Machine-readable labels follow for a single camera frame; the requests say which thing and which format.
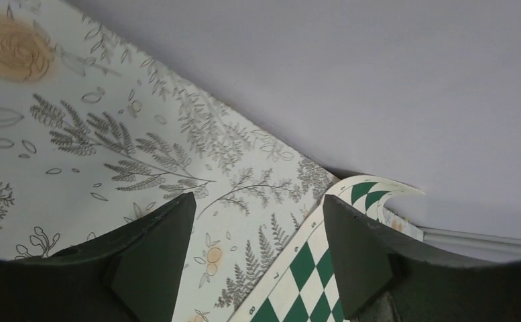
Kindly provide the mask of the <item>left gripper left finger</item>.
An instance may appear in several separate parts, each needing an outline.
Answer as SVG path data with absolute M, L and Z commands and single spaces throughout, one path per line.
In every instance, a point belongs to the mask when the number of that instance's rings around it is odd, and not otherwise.
M 170 321 L 196 200 L 43 258 L 0 260 L 0 321 Z

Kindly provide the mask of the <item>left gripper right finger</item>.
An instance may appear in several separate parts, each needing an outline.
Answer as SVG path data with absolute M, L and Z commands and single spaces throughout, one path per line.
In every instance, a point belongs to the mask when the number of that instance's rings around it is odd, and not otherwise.
M 350 321 L 521 321 L 521 260 L 496 263 L 430 246 L 326 195 L 339 299 Z

